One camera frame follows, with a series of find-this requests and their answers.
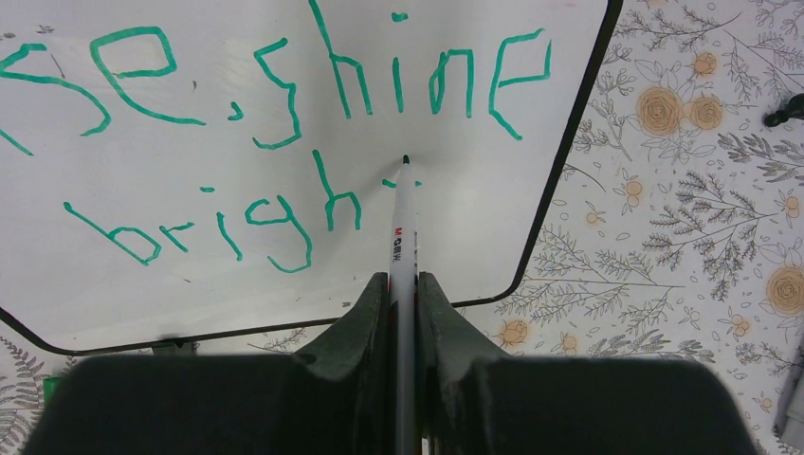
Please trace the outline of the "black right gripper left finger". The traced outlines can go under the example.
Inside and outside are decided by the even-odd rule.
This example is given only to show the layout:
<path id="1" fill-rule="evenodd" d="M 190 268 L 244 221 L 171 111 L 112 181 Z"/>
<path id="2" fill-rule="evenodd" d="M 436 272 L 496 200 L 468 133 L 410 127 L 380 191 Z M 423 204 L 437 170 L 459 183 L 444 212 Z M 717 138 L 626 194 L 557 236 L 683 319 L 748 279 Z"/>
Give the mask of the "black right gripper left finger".
<path id="1" fill-rule="evenodd" d="M 57 386 L 27 454 L 386 454 L 387 275 L 293 354 L 105 355 Z"/>

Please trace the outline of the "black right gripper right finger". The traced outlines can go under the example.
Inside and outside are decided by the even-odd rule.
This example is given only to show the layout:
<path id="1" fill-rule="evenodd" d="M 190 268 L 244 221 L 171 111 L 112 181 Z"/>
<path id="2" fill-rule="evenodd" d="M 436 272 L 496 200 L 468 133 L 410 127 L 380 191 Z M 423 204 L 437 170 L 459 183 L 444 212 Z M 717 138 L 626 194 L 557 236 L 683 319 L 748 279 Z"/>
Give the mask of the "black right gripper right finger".
<path id="1" fill-rule="evenodd" d="M 725 386 L 684 360 L 514 356 L 418 279 L 432 454 L 752 454 Z"/>

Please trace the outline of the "green marker pen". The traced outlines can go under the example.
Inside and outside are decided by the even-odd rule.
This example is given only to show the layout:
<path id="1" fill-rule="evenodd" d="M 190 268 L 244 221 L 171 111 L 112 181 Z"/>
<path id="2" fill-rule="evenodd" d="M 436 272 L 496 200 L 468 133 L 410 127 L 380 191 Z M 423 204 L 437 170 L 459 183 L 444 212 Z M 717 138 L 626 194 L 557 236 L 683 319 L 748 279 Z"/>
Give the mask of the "green marker pen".
<path id="1" fill-rule="evenodd" d="M 420 449 L 415 415 L 415 209 L 411 159 L 402 158 L 395 181 L 389 291 L 396 310 L 394 452 Z"/>

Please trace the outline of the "white whiteboard black frame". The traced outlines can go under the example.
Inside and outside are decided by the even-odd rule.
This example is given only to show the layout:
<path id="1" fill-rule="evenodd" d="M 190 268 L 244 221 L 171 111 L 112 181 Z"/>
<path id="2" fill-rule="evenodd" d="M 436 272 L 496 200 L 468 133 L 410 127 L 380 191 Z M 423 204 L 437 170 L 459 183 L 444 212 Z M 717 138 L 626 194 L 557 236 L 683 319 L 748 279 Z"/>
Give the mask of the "white whiteboard black frame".
<path id="1" fill-rule="evenodd" d="M 521 283 L 619 1 L 5 1 L 1 319 L 59 354 Z"/>

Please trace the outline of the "green marker cap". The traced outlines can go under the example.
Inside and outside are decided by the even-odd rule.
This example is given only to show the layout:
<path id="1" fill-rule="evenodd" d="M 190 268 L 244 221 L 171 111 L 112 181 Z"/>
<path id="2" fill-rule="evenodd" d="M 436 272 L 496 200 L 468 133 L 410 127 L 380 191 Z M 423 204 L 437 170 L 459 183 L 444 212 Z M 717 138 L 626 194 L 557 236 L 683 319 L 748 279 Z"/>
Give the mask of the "green marker cap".
<path id="1" fill-rule="evenodd" d="M 50 376 L 43 380 L 43 398 L 46 405 L 52 400 L 60 382 L 61 378 L 59 376 Z"/>

